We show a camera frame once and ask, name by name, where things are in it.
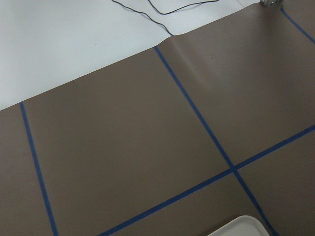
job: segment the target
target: white plastic container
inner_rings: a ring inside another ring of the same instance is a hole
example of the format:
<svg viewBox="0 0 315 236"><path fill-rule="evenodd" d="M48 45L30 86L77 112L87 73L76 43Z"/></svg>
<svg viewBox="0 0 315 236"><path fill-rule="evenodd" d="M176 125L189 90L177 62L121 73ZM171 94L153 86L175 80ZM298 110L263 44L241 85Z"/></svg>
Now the white plastic container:
<svg viewBox="0 0 315 236"><path fill-rule="evenodd" d="M243 215L208 236L269 236L269 234L256 218Z"/></svg>

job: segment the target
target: cord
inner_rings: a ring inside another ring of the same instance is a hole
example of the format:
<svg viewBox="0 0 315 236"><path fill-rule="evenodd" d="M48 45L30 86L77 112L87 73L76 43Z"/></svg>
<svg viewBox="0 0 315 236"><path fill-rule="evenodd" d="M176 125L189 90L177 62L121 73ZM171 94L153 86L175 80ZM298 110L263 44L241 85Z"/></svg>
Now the cord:
<svg viewBox="0 0 315 236"><path fill-rule="evenodd" d="M165 25L163 25L163 24L160 23L160 22L157 22L157 21L153 20L147 13L142 12L142 11L137 11L137 10L135 10L135 9L132 9L131 7L125 6L125 5L123 5L121 2L118 2L118 1L115 1L115 0L112 0L112 2L115 2L115 3L119 4L120 6L122 6L122 7L124 7L124 8L127 8L127 9L129 9L129 10L131 10L131 11L133 11L133 12L136 12L136 13L140 13L140 14L145 15L146 17L149 18L149 20L151 20L151 21L153 21L154 23L156 23L156 24L162 26L162 27L166 30L166 32L168 32L171 36L174 36L174 35L167 29L167 27L166 27Z"/></svg>
<svg viewBox="0 0 315 236"><path fill-rule="evenodd" d="M158 12L159 14L161 14L161 15L168 15L168 14L172 14L172 13L174 13L174 12L176 12L176 11L179 11L179 10L181 10L181 9L185 8L185 7L188 7L188 6L197 5L197 4L201 5L201 4L204 4L204 3L208 3L208 2L216 2L216 1L219 1L219 0L211 0L211 1L195 2L195 3L188 4L188 5L186 5L186 6L182 6L182 7L178 8L178 9L176 9L176 10L173 10L173 11L170 11L170 12L163 13L163 12L160 12L160 11L159 11L159 10L158 10L158 9L157 9L154 5L153 5L153 3L152 3L150 0L148 0L149 4L150 4L150 5L154 8L154 10L155 10L156 12Z"/></svg>

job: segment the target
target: white background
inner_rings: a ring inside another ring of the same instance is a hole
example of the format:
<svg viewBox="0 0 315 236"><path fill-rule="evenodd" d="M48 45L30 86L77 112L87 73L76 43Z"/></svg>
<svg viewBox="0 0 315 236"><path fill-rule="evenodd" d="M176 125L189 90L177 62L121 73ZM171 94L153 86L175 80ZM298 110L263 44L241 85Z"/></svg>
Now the white background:
<svg viewBox="0 0 315 236"><path fill-rule="evenodd" d="M120 0L182 34L258 0L220 0L158 15L147 0ZM152 0L163 12L197 0ZM169 37L111 0L0 0L0 110L151 48Z"/></svg>

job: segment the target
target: silver clamp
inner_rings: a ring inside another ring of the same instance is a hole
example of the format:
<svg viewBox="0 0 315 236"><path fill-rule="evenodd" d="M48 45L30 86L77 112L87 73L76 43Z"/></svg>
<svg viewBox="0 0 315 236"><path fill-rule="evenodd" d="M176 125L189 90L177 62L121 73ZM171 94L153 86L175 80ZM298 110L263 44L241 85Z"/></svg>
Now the silver clamp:
<svg viewBox="0 0 315 236"><path fill-rule="evenodd" d="M265 6L270 6L274 3L280 2L282 0L260 0L260 3L264 4Z"/></svg>

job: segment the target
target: blue tape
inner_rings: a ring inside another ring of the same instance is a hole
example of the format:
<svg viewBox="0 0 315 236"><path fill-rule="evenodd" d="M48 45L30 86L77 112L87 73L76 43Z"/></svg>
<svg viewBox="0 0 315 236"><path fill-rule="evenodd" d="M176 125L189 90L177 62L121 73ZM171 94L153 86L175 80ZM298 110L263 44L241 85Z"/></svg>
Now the blue tape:
<svg viewBox="0 0 315 236"><path fill-rule="evenodd" d="M246 192L247 196L249 197L249 199L251 200L251 202L253 203L253 205L256 207L257 211L259 212L260 216L262 217L262 219L265 221L266 225L268 226L268 228L270 229L270 231L272 232L272 234L274 236L278 236L277 232L273 229L273 227L271 226L271 224L269 223L266 215L264 214L264 212L262 211L261 207L259 206L256 198L254 197L254 195L252 194L252 192L250 191L250 189L248 188L248 186L246 185L246 183L244 182L243 178L241 177L241 175L238 173L237 169L235 168L235 166L233 165L232 161L230 160L230 158L228 157L228 155L226 154L226 152L224 151L222 145L219 143L218 139L215 137L214 133L212 132L212 130L210 129L209 125L207 124L207 122L205 121L205 119L203 118L203 116L201 115L201 113L199 112L198 108L196 107L196 105L194 104L194 102L192 101L192 99L190 98L190 96L188 95L187 91L185 90L184 86L182 85L182 83L180 82L180 80L177 78L176 74L174 73L174 71L172 70L171 66L168 64L168 62L166 61L166 59L164 58L163 54L161 53L161 51L158 49L157 46L154 47L157 55L159 56L159 58L161 59L161 61L163 62L163 64L165 65L166 69L168 70L168 72L170 73L170 75L173 77L175 83L177 84L177 86L179 87L179 89L182 91L184 97L186 98L186 100L188 101L188 103L190 104L190 106L192 107L192 109L194 110L194 112L196 113L196 115L198 116L200 122L202 123L202 125L205 127L206 131L208 132L209 136L212 138L213 142L215 143L215 145L217 146L219 152L221 153L221 155L223 156L223 158L225 159L225 161L227 162L227 164L229 165L230 169L232 170L232 172L234 173L234 175L236 176L236 178L238 179L240 185L242 186L242 188L244 189L244 191Z"/></svg>
<svg viewBox="0 0 315 236"><path fill-rule="evenodd" d="M312 132L314 130L315 130L315 125L312 125L311 127L309 127L307 129L305 129L305 130L303 130L303 131L301 131L301 132L291 136L290 138L287 138L287 139L283 140L282 142L280 142L280 143L278 143L276 145L273 145L272 147L270 147L270 148L268 148L268 149L266 149L266 150L256 154L255 156L252 156L251 158L249 158L249 159L247 159L247 160L237 164L235 167L237 169L240 169L240 168L242 168L242 167L244 167L244 166L246 166L246 165L248 165L248 164L250 164L250 163L252 163L252 162L254 162L254 161L258 160L258 159L260 159L260 158L262 158L263 156L268 155L271 152L273 152L273 151L275 151L275 150L277 150L279 148L282 148L283 146L293 142L294 140L297 140L297 139L303 137L304 135L306 135L306 134L308 134L308 133L310 133L310 132Z"/></svg>
<svg viewBox="0 0 315 236"><path fill-rule="evenodd" d="M155 207L153 207L153 208L151 208L151 209L149 209L149 210L147 210L147 211L145 211L145 212L143 212L143 213L141 213L141 214L139 214L139 215L137 215L137 216L135 216L135 217L105 231L105 232L103 232L103 233L101 233L98 236L112 235L113 233L116 233L117 231L122 230L123 228L147 217L148 215L151 215L151 214L157 212L158 210L161 210L161 209L167 207L168 205L170 205L170 204L172 204L172 203L174 203L174 202L176 202L176 201L178 201L178 200L180 200L180 199L182 199L182 198L184 198L184 197L186 197L186 196L188 196L188 195L190 195L190 194L192 194L192 193L194 193L194 192L196 192L196 191L198 191L198 190L200 190L206 186L208 186L209 184L211 184L211 183L213 183L213 182L215 182L215 181L217 181L217 180L219 180L219 179L221 179L221 178L223 178L223 177L225 177L231 173L232 173L232 171L230 169L223 171L220 174L218 174L218 175L216 175L216 176L186 190L185 192L182 192L182 193L176 195L175 197L170 198L170 199L166 200L165 202L163 202L163 203L161 203L161 204L159 204L159 205L157 205L157 206L155 206Z"/></svg>
<svg viewBox="0 0 315 236"><path fill-rule="evenodd" d="M297 27L302 34L304 34L312 43L315 44L315 39L312 38L312 36L310 36L301 26L299 26L298 23L296 23L290 16L289 14L284 10L284 6L281 6L281 12L288 18L289 21L291 21L292 24L295 25L295 27Z"/></svg>
<svg viewBox="0 0 315 236"><path fill-rule="evenodd" d="M42 175L41 170L40 170L40 165L39 165L39 162L38 162L36 149L35 149L35 145L34 145L34 142L33 142L33 137L32 137L32 134L31 134L30 125L29 125L28 117L27 117L26 110L25 110L23 102L20 103L20 108L21 108L21 112L22 112L22 116L23 116L23 121L24 121L25 129L26 129L26 133L27 133L27 136L28 136L29 144L30 144L30 147L31 147L31 153L32 153L32 156L33 156L33 161L34 161L34 165L35 165L35 169L36 169L36 173L37 173L37 178L38 178L38 181L39 181L41 193L43 195L43 199L44 199L44 202L45 202L48 218L49 218L49 221L50 221L50 225L51 225L51 228L52 228L54 236L58 236L59 234L58 234L58 231L57 231L57 227L56 227L56 223L55 223L55 220L54 220L53 212L52 212L51 207L50 207L50 203L49 203L47 191L46 191L46 188L45 188L43 175Z"/></svg>

